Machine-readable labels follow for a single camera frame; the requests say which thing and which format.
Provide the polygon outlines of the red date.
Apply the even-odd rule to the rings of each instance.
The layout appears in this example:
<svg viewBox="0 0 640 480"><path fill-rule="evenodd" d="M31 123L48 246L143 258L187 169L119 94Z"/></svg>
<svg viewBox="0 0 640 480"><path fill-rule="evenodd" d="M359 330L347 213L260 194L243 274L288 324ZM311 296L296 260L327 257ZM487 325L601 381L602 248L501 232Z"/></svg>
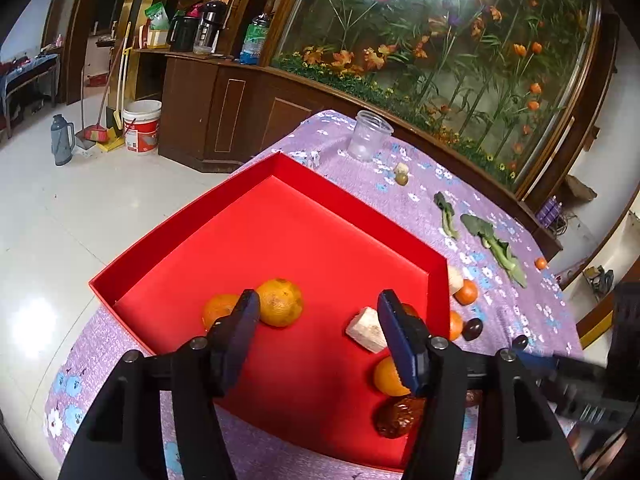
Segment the red date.
<svg viewBox="0 0 640 480"><path fill-rule="evenodd" d="M415 396L398 396L382 403L372 416L376 433L386 439L405 436L422 419L425 400Z"/></svg>

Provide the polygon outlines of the white sugarcane chunk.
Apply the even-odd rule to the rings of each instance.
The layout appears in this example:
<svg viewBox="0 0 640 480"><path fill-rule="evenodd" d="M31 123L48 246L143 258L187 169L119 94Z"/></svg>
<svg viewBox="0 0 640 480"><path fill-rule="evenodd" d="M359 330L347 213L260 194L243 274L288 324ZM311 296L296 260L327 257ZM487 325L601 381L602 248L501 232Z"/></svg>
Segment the white sugarcane chunk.
<svg viewBox="0 0 640 480"><path fill-rule="evenodd" d="M387 342L378 322L378 312L364 307L349 322L345 333L350 339L372 353L380 353L387 348Z"/></svg>

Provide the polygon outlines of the large yellow orange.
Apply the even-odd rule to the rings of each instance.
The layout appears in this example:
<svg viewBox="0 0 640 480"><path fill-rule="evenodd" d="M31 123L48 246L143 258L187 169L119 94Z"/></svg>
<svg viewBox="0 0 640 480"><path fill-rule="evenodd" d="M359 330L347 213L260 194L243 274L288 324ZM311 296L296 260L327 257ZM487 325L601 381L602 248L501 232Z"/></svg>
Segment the large yellow orange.
<svg viewBox="0 0 640 480"><path fill-rule="evenodd" d="M300 288L284 278L273 278L256 288L260 320L273 327L290 326L303 312Z"/></svg>

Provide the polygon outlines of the orange tangerine at tray edge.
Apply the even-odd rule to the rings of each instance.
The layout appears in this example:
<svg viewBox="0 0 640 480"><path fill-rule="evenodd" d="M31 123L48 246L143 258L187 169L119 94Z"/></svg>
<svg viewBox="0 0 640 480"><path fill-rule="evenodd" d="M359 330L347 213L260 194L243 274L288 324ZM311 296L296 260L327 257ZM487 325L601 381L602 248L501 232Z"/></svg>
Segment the orange tangerine at tray edge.
<svg viewBox="0 0 640 480"><path fill-rule="evenodd" d="M450 312L449 323L449 339L455 341L459 338L464 329L464 321L461 315L456 311Z"/></svg>

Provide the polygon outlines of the small orange tangerine in tray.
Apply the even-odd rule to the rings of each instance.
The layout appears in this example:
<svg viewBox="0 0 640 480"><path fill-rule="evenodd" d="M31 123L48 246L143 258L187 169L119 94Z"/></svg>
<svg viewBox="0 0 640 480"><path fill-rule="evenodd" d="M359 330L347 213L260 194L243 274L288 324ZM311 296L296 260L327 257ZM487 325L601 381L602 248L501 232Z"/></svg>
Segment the small orange tangerine in tray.
<svg viewBox="0 0 640 480"><path fill-rule="evenodd" d="M234 309L240 296L235 294L219 294L206 301L202 310L202 324L206 332L218 318L228 316Z"/></svg>

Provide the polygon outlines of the orange tangerine beside tray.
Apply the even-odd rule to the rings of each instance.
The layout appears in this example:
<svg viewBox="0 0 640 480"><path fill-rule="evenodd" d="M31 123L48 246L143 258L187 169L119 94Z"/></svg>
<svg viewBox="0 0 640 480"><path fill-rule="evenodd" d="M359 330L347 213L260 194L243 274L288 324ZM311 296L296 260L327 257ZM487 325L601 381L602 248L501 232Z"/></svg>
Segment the orange tangerine beside tray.
<svg viewBox="0 0 640 480"><path fill-rule="evenodd" d="M471 280L464 280L462 287L454 293L454 299L462 306L470 306L477 300L478 290Z"/></svg>

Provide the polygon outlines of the round beige sugarcane piece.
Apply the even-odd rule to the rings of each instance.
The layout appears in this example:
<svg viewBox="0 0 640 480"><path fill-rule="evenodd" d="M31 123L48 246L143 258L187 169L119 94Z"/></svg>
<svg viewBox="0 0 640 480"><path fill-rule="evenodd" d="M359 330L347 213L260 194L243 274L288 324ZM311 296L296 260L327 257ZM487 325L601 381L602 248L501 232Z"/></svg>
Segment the round beige sugarcane piece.
<svg viewBox="0 0 640 480"><path fill-rule="evenodd" d="M455 266L447 266L449 293L454 296L460 289L464 287L464 278L461 272Z"/></svg>

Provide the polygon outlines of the purple floral tablecloth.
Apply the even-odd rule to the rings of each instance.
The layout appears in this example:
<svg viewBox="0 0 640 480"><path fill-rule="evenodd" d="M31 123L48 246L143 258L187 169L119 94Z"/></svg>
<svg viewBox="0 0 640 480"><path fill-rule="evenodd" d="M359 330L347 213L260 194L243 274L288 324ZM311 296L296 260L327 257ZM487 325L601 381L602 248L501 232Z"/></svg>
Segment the purple floral tablecloth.
<svg viewBox="0 0 640 480"><path fill-rule="evenodd" d="M542 252L515 219L446 166L401 140L388 140L372 162L358 162L346 146L355 122L334 110L304 120L280 141L259 153L281 152L369 204L443 254L478 290L474 304L455 307L465 318L480 318L483 333L468 349L492 353L518 335L529 339L527 351L564 353L580 358L582 346L560 286L548 269L538 270ZM395 181L398 162L409 167L408 183ZM494 255L462 223L454 240L442 230L433 197L442 192L456 214L472 214L494 226L509 243L526 274L527 287L512 282ZM64 460L76 431L117 359L136 342L106 307L98 307L70 347L44 404L43 431L53 456Z"/></svg>

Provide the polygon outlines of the red tray box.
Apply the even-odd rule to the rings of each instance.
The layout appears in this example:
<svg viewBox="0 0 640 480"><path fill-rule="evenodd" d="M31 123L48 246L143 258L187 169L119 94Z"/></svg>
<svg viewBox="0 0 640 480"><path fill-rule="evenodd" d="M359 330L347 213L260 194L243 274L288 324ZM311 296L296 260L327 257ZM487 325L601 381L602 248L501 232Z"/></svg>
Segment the red tray box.
<svg viewBox="0 0 640 480"><path fill-rule="evenodd" d="M92 279L122 327L156 354L200 336L227 295L266 308L221 406L252 427L348 462L397 469L405 438L372 416L380 356L346 333L392 290L431 333L449 332L445 258L330 180L282 154L230 177Z"/></svg>

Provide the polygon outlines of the far small orange kumquat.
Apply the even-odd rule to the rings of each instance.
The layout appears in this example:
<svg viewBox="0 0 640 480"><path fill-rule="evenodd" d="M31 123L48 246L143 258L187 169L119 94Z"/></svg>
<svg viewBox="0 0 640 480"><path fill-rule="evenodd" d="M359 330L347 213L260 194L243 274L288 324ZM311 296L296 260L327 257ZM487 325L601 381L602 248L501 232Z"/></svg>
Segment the far small orange kumquat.
<svg viewBox="0 0 640 480"><path fill-rule="evenodd" d="M548 262L544 257L539 257L535 260L535 266L538 270L544 270L548 268Z"/></svg>

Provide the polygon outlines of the large bok choy leaves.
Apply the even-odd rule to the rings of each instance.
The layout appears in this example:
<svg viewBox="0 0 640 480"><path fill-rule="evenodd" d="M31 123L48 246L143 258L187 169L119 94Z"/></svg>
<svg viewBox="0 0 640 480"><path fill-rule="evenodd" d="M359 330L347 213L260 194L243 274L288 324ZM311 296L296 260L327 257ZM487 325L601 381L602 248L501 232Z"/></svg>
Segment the large bok choy leaves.
<svg viewBox="0 0 640 480"><path fill-rule="evenodd" d="M509 278L518 283L521 288L526 288L526 274L521 268L520 260L512 252L509 243L505 240L500 240L496 235L494 226L472 214L462 214L460 219L469 233L477 236L482 244L494 255L498 265L506 271Z"/></svg>

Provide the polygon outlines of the small bok choy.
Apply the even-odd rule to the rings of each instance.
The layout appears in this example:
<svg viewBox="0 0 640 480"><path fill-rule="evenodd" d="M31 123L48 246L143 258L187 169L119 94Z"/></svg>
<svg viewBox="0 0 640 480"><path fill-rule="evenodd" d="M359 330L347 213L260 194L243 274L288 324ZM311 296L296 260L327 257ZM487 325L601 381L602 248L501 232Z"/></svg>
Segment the small bok choy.
<svg viewBox="0 0 640 480"><path fill-rule="evenodd" d="M434 195L434 203L442 216L442 230L447 236L457 240L459 232L454 228L454 207L446 200L442 192L437 192Z"/></svg>

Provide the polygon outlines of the purple bottles pack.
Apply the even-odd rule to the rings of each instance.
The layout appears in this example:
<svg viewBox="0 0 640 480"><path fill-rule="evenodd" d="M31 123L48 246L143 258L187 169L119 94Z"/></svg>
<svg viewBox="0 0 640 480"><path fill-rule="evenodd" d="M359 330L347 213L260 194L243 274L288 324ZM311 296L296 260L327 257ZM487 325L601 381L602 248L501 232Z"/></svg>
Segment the purple bottles pack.
<svg viewBox="0 0 640 480"><path fill-rule="evenodd" d="M558 218L562 205L558 201L555 195L552 195L548 200L544 202L542 207L536 214L538 222L544 227L548 228L551 223Z"/></svg>

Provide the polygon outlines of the small green fruit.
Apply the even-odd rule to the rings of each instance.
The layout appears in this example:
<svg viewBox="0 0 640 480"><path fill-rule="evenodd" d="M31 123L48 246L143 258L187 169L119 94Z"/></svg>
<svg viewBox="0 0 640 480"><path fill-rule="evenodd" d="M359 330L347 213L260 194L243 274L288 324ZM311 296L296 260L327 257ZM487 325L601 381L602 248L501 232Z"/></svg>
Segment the small green fruit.
<svg viewBox="0 0 640 480"><path fill-rule="evenodd" d="M395 181L398 185L404 186L408 183L409 177L406 174L396 174Z"/></svg>

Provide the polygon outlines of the small beige chunk near cup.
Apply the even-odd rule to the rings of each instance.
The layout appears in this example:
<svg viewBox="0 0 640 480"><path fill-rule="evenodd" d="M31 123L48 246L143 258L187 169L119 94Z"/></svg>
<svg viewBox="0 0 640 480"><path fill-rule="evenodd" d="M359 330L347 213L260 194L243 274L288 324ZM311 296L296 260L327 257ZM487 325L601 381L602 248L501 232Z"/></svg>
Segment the small beige chunk near cup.
<svg viewBox="0 0 640 480"><path fill-rule="evenodd" d="M409 173L409 167L406 164L404 164L403 162L398 162L398 164L394 168L394 173L395 174L408 174Z"/></svg>

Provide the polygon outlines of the clear plastic cup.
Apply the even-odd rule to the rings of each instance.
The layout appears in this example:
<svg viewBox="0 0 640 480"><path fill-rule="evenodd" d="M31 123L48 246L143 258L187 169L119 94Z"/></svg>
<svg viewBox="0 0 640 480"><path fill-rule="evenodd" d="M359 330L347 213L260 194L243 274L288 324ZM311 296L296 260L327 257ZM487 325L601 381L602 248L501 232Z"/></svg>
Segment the clear plastic cup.
<svg viewBox="0 0 640 480"><path fill-rule="evenodd" d="M370 110L360 110L347 153L360 162L370 162L393 132L394 128L383 117Z"/></svg>

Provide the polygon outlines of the wooden cabinet counter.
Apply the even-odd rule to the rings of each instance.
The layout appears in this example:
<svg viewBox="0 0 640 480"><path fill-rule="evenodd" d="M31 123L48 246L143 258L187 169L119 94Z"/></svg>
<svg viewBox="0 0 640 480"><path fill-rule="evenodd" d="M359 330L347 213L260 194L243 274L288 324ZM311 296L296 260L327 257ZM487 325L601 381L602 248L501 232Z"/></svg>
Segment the wooden cabinet counter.
<svg viewBox="0 0 640 480"><path fill-rule="evenodd" d="M272 67L166 50L134 51L139 99L159 98L160 154L230 174L322 110L349 117L368 103Z"/></svg>

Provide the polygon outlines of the white red plastic bucket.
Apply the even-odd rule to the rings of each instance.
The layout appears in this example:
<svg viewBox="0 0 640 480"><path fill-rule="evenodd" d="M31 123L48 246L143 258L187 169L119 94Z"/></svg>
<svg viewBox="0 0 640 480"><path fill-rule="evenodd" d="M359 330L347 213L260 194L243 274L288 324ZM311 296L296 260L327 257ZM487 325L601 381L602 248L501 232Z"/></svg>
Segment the white red plastic bucket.
<svg viewBox="0 0 640 480"><path fill-rule="evenodd" d="M127 104L122 112L122 134L128 151L144 154L157 148L162 102L140 100Z"/></svg>

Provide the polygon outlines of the broom and dustpan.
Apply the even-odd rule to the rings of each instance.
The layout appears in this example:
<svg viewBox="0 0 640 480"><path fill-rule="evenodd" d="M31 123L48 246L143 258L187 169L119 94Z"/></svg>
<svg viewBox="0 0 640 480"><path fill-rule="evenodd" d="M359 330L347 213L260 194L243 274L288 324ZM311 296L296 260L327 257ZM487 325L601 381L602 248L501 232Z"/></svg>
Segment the broom and dustpan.
<svg viewBox="0 0 640 480"><path fill-rule="evenodd" d="M85 122L85 97L80 98L80 118L81 128L75 134L75 146L78 150L88 152L96 148L102 153L115 151L124 145L125 141L120 133L120 116L118 106L122 102L120 92L122 92L122 71L125 69L126 55L129 52L129 36L131 23L127 24L124 36L119 41L119 45L112 57L110 69L106 77L106 84L103 90L98 117L89 124Z"/></svg>

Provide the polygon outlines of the grey thermos on floor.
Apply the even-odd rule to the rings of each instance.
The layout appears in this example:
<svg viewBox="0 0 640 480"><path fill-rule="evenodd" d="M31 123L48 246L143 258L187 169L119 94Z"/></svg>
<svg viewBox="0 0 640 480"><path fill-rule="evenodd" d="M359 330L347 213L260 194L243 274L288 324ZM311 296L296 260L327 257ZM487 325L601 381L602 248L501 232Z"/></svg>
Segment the grey thermos on floor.
<svg viewBox="0 0 640 480"><path fill-rule="evenodd" d="M62 114L55 114L51 125L51 153L56 166L64 166L73 158L75 125Z"/></svg>

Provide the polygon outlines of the flower garden mural panel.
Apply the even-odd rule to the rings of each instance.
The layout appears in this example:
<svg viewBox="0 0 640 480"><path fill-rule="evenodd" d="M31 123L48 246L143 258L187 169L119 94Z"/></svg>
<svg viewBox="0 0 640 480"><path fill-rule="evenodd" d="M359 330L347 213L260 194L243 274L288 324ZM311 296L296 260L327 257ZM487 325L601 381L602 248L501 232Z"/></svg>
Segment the flower garden mural panel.
<svg viewBox="0 0 640 480"><path fill-rule="evenodd" d="M598 0L295 0L272 65L517 188L582 82Z"/></svg>

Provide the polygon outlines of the green label water bottle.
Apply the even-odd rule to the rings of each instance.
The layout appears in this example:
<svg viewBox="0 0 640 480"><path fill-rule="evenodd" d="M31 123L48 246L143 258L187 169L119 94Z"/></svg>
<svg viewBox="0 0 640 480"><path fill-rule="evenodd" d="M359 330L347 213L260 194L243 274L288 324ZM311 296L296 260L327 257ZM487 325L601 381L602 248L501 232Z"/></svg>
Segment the green label water bottle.
<svg viewBox="0 0 640 480"><path fill-rule="evenodd" d="M262 13L253 18L247 26L243 40L239 61L244 65L256 65L262 54L262 47L266 41L270 25L267 13Z"/></svg>

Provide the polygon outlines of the black kettle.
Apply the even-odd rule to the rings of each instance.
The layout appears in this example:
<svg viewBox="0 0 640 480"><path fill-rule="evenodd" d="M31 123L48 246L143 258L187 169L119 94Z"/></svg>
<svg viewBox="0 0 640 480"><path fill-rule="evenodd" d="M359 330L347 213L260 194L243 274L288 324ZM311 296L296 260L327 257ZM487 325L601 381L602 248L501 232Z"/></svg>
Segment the black kettle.
<svg viewBox="0 0 640 480"><path fill-rule="evenodd" d="M170 22L167 34L169 50L174 52L191 51L199 22L200 20L195 16L178 11Z"/></svg>

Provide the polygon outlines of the green white bag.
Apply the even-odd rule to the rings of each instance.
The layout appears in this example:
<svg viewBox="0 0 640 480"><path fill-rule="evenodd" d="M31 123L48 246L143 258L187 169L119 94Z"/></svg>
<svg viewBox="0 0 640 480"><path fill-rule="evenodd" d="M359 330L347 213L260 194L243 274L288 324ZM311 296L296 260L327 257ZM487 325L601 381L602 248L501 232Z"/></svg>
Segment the green white bag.
<svg viewBox="0 0 640 480"><path fill-rule="evenodd" d="M162 2L153 3L144 11L146 17L143 45L148 49L163 47L167 44L169 18Z"/></svg>

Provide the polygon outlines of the steel black thermos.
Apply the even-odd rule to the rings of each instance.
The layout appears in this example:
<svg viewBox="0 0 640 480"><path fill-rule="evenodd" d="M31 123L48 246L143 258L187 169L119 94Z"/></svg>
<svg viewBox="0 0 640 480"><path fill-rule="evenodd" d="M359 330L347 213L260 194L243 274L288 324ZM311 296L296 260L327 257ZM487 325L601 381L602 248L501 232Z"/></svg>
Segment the steel black thermos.
<svg viewBox="0 0 640 480"><path fill-rule="evenodd" d="M222 0L210 0L202 5L198 32L193 44L194 53L214 53L219 33L224 28L227 11L228 4Z"/></svg>

